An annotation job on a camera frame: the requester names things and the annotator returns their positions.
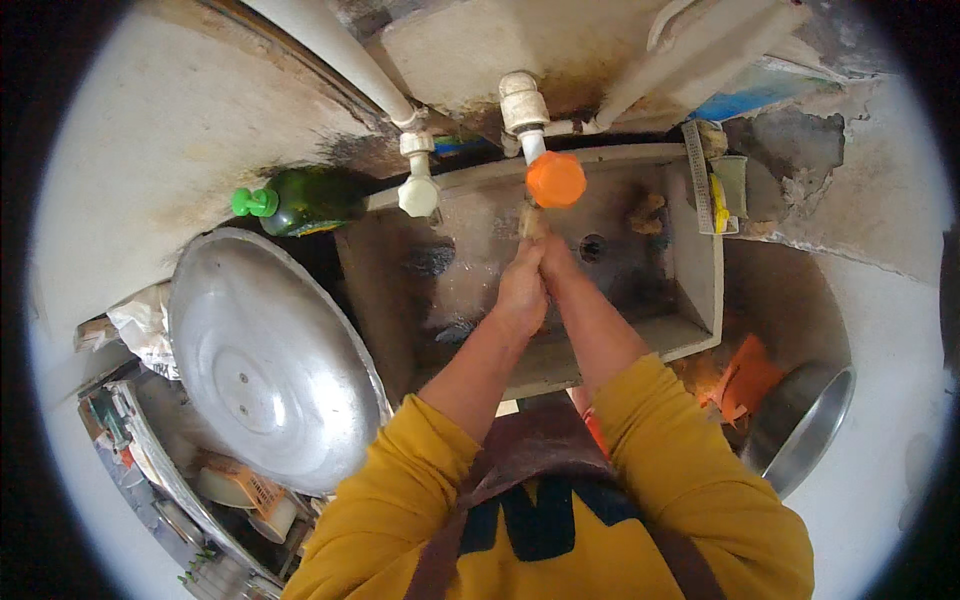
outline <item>aluminum pot lid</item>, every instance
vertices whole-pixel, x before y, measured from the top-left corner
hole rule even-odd
[[[170,336],[186,392],[233,455],[299,492],[364,462],[390,405],[330,295],[263,237],[220,228],[174,272]]]

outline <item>sink basin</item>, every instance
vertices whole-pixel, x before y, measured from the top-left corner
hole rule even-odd
[[[720,341],[720,240],[697,233],[681,144],[574,152],[588,186],[570,209],[545,216],[587,275],[664,360]],[[412,219],[396,190],[368,200],[360,222],[336,232],[361,335],[391,402],[446,364],[496,300],[516,253],[525,163],[502,160],[437,177],[442,220]],[[634,232],[628,216],[649,194],[666,199],[660,235]],[[504,399],[579,382],[560,315],[551,308],[515,369]]]

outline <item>green pump cap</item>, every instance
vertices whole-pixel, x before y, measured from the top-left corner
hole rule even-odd
[[[270,217],[276,212],[280,198],[272,189],[258,189],[251,192],[246,187],[240,187],[230,197],[230,206],[238,217],[253,215],[254,217]]]

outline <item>metal bowl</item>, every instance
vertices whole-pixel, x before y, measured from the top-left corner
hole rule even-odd
[[[764,397],[750,423],[740,460],[785,498],[816,467],[847,415],[855,375],[812,361]]]

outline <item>dish soap bottle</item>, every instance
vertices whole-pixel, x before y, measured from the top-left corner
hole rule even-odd
[[[366,186],[345,169],[315,166],[287,169],[263,189],[241,187],[230,205],[237,216],[260,217],[263,230],[275,236],[330,231],[366,212]]]

